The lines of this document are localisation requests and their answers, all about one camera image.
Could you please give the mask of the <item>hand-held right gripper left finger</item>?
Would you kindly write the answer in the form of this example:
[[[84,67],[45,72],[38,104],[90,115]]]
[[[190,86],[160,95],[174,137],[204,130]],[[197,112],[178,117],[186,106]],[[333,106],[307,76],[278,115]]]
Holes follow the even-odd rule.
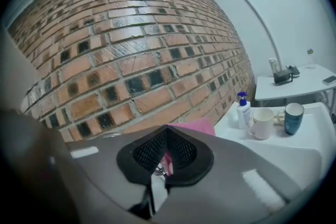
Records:
[[[158,175],[166,126],[68,145],[76,168],[71,186],[81,216],[167,216],[166,178]]]

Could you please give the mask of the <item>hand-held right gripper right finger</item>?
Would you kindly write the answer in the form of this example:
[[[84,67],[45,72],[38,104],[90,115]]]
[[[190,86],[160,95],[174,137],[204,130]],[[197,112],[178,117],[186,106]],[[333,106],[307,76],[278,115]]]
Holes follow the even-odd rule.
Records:
[[[240,143],[178,130],[205,143],[214,163],[197,184],[172,188],[157,212],[158,219],[290,219],[300,210],[301,188],[271,162]],[[272,215],[243,179],[242,174],[253,169],[287,202]]]

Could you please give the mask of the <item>pink cloth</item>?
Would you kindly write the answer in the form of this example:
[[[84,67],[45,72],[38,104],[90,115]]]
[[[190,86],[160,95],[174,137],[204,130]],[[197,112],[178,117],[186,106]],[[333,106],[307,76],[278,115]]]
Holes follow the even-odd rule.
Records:
[[[177,126],[186,128],[189,130],[205,133],[211,136],[215,136],[215,130],[213,125],[210,123],[210,121],[207,118],[201,118],[198,120],[185,122],[185,123],[170,123],[170,126]],[[161,160],[161,165],[165,169],[165,173],[167,176],[170,176],[173,174],[173,164],[172,159],[169,152],[166,152]]]

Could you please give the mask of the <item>white mug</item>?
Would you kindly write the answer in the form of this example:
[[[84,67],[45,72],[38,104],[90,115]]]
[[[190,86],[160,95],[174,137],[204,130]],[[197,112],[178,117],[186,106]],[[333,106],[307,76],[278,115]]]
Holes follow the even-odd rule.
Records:
[[[274,113],[269,108],[258,108],[253,111],[248,133],[258,140],[270,137],[274,126]]]

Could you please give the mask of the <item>white soap bottle blue pump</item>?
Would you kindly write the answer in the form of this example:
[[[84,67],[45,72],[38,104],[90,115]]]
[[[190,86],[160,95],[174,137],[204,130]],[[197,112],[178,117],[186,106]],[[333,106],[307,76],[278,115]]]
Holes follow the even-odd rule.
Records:
[[[247,101],[247,93],[239,92],[237,93],[239,105],[237,107],[237,115],[238,115],[238,126],[239,129],[247,129],[250,124],[251,118],[251,104],[250,101]]]

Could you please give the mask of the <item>dark blue cup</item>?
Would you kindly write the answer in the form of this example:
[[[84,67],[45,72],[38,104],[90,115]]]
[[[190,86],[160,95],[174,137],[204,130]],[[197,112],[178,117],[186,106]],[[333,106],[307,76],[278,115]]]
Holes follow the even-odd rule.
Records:
[[[299,130],[304,114],[304,107],[299,103],[289,103],[285,107],[284,129],[288,135],[295,135]]]

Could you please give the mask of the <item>black device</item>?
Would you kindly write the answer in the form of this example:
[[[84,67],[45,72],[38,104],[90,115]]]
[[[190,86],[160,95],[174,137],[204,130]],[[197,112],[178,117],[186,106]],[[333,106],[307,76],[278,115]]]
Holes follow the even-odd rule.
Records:
[[[286,66],[285,70],[273,74],[274,84],[279,86],[291,83],[294,78],[298,78],[299,76],[300,71],[296,66]]]

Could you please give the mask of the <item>white table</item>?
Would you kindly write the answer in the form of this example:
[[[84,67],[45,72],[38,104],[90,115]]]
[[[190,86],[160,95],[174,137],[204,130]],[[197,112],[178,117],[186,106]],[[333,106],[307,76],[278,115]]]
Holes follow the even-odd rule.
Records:
[[[336,81],[331,84],[323,83],[330,76],[336,77],[336,73],[321,65],[315,65],[314,69],[302,66],[299,71],[299,77],[279,86],[274,83],[272,75],[258,77],[255,100],[287,99],[336,89]]]

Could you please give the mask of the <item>small white bottle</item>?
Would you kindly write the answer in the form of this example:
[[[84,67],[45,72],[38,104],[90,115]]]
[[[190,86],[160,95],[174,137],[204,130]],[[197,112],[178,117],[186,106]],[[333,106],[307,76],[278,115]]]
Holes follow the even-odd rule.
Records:
[[[270,58],[269,59],[269,64],[270,64],[270,67],[271,67],[272,74],[279,72],[279,66],[278,66],[277,59]]]

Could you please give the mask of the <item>white wall conduit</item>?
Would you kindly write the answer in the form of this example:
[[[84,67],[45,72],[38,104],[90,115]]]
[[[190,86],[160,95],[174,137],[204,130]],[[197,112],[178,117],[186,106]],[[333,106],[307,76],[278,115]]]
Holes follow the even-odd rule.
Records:
[[[260,12],[258,11],[258,9],[254,6],[254,4],[250,1],[250,0],[244,0],[247,5],[253,10],[254,14],[257,16],[258,20],[260,21],[260,23],[262,24],[263,28],[265,29],[268,38],[270,39],[270,42],[272,44],[272,47],[275,51],[275,55],[277,58],[277,61],[279,62],[280,65],[282,65],[282,59],[281,59],[281,55],[279,53],[278,47],[276,45],[276,42],[270,32],[270,29],[268,28],[268,26],[266,25],[266,22],[264,21],[263,17],[261,16]]]

